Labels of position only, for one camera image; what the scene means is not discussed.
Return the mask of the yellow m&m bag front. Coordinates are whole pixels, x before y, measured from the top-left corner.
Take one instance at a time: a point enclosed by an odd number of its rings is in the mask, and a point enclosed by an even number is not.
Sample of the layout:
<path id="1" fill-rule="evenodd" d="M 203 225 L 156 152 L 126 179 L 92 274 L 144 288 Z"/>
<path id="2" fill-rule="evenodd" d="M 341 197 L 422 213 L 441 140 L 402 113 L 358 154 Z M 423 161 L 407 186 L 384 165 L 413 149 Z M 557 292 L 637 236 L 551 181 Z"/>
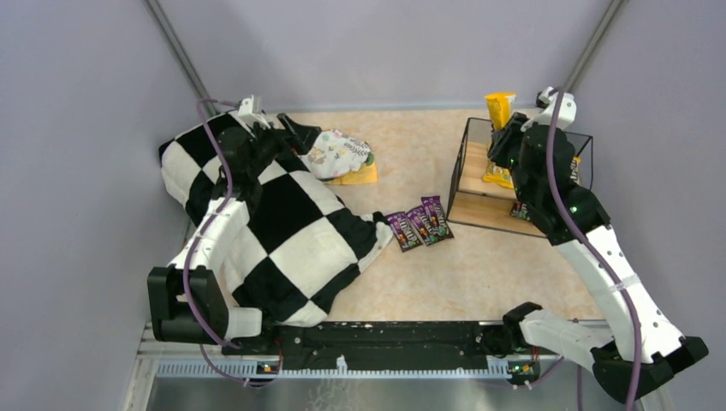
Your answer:
<path id="1" fill-rule="evenodd" d="M 496 184 L 502 188 L 514 188 L 509 171 L 506 168 L 495 165 L 493 162 L 487 164 L 485 173 L 482 175 L 482 181 Z"/>

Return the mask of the yellow candy bag barcode side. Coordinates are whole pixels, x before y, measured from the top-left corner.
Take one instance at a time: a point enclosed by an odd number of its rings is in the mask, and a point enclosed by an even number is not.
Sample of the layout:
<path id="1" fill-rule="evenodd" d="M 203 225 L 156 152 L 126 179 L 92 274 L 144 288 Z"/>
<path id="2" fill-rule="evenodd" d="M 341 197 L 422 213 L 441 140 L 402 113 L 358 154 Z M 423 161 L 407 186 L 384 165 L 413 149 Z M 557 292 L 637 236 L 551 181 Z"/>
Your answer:
<path id="1" fill-rule="evenodd" d="M 494 92 L 485 96 L 492 129 L 501 130 L 508 122 L 512 113 L 512 104 L 516 100 L 515 92 Z"/>

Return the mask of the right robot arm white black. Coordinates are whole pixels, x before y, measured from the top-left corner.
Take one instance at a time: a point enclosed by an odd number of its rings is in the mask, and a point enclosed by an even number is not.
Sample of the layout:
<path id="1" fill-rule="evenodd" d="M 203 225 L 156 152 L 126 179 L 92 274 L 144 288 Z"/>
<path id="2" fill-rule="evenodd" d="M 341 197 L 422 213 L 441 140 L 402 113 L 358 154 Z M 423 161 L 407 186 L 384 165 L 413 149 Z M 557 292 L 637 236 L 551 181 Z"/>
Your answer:
<path id="1" fill-rule="evenodd" d="M 503 316 L 516 347 L 545 348 L 589 371 L 615 401 L 634 402 L 703 360 L 700 337 L 683 334 L 625 257 L 597 196 L 572 178 L 574 145 L 560 129 L 515 113 L 493 133 L 488 158 L 510 172 L 531 223 L 565 258 L 604 315 L 596 331 L 533 302 Z"/>

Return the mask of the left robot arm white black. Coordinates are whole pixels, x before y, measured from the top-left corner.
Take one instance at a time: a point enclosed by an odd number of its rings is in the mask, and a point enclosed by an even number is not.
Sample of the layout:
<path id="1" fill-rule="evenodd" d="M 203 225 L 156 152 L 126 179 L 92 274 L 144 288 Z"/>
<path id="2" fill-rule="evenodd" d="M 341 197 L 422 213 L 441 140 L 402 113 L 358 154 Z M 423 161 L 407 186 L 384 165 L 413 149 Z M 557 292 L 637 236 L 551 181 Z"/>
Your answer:
<path id="1" fill-rule="evenodd" d="M 274 125 L 263 115 L 236 112 L 202 116 L 197 128 L 161 147 L 163 168 L 179 161 L 187 176 L 167 186 L 181 196 L 195 231 L 167 265 L 148 274 L 157 340 L 231 346 L 261 334 L 261 310 L 228 303 L 217 274 L 259 208 L 261 174 L 277 159 L 308 153 L 323 131 L 284 113 L 277 120 Z"/>

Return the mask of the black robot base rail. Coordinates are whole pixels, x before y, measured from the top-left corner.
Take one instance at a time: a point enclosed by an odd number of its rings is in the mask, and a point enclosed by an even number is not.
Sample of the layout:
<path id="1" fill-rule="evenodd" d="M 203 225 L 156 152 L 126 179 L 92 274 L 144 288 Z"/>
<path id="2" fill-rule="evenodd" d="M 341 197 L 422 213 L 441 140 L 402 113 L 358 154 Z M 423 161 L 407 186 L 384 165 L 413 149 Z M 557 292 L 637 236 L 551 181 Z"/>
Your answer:
<path id="1" fill-rule="evenodd" d="M 256 361 L 253 376 L 287 378 L 487 378 L 531 383 L 542 348 L 511 342 L 500 322 L 323 322 L 275 325 L 239 338 L 224 357 Z"/>

